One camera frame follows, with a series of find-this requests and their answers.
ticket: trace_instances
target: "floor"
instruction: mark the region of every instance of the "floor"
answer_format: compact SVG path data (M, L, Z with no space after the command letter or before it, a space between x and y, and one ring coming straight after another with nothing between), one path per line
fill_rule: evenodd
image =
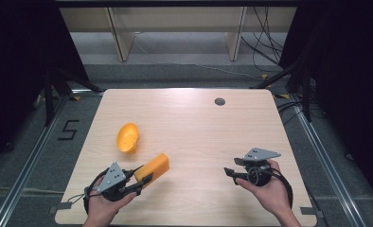
M222 33L138 33L126 62L118 61L109 33L73 33L72 36L90 80L104 88L246 89L280 70L258 53L253 55L246 43L240 44L238 60L230 61ZM256 45L252 33L243 37L247 43ZM272 34L281 45L285 37L283 33ZM258 49L276 60L273 49L261 44ZM151 80L157 77L162 80ZM318 211L316 226L373 226L372 189L355 162L344 156L344 144L316 103L311 105L311 123L300 113L299 105L285 105L299 100L300 96L280 96L286 95L287 80L288 77L268 89L275 95L304 183ZM85 90L78 84L72 87L80 92ZM61 200L101 100L101 96L87 92L79 96L80 100L57 100L59 117L51 128L44 127L45 110L41 100L12 141L14 150L0 156L0 208L9 208L0 209L0 217L8 217L0 218L3 225L58 226L54 208ZM59 140L66 136L62 129L71 119L81 122L76 124L76 139ZM45 135L45 141L41 141L41 135Z

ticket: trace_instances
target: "gray carpet floor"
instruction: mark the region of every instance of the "gray carpet floor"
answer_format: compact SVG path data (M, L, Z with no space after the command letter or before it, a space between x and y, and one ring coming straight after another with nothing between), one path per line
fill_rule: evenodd
M213 67L217 69L176 64L85 65L91 82L107 89L168 87L248 89L262 82L263 73L255 66L217 65ZM279 70L272 66L267 66L267 69ZM288 78L282 79L268 89L275 95L286 94L284 86L287 80ZM71 84L71 86L73 89L82 88L78 84ZM65 103L7 226L59 226L54 221L54 214L49 214L49 210L51 206L56 206L61 201L62 193L69 181L100 101L101 96L81 96L80 100L70 99ZM290 101L288 98L275 98L276 105ZM287 109L280 117L285 124L285 130L304 183L314 196L313 205L317 202L325 215L324 218L318 219L316 226L327 226L327 223L329 226L351 226L294 107ZM373 226L371 187L355 162L344 157L346 152L344 144L317 104L311 104L311 119L330 159L357 203L365 223L367 226ZM73 140L59 140L59 138L68 137L67 132L62 132L68 120L79 120L70 125L71 129L77 130L75 137ZM0 206L37 143L44 129L44 121L45 109L44 103L41 102L34 112L29 113L27 121L18 130L12 141L14 150L1 154Z

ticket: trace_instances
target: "orange object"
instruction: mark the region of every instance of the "orange object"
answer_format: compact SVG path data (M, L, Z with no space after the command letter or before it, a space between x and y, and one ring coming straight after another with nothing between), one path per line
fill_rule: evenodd
M136 170L133 175L138 182L141 182L144 177L149 176L151 173L153 173L151 181L143 186L143 188L145 188L161 175L163 175L165 172L167 172L167 170L169 170L169 157L167 157L166 154L161 153L154 159L146 163L144 166Z
M138 137L139 132L136 125L134 123L125 124L118 132L116 146L124 153L135 153Z

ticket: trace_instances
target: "hand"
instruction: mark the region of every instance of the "hand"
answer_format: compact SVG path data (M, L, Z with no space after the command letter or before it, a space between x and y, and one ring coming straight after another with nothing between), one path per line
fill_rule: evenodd
M278 162L270 159L267 162L271 168L280 171ZM281 226L300 226L291 210L287 190L279 179L272 177L267 184L261 187L255 186L244 179L236 179L236 182L241 187L252 192L263 208L275 215Z
M100 185L104 177L98 179L95 185ZM97 192L92 190L90 196L96 195ZM107 201L103 196L92 196L89 200L89 215L83 227L106 227L114 219L119 209L130 203L136 197L136 192L133 192L119 201Z

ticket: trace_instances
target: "orange foam piece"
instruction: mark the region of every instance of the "orange foam piece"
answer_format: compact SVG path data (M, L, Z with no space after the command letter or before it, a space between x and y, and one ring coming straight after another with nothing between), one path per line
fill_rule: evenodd
M148 163L146 163L144 166L136 170L133 175L138 182L141 182L144 177L149 176L151 173L153 173L151 181L143 186L143 188L145 188L161 175L163 175L165 172L167 172L167 170L169 170L169 157L167 157L166 154L161 153L150 160Z

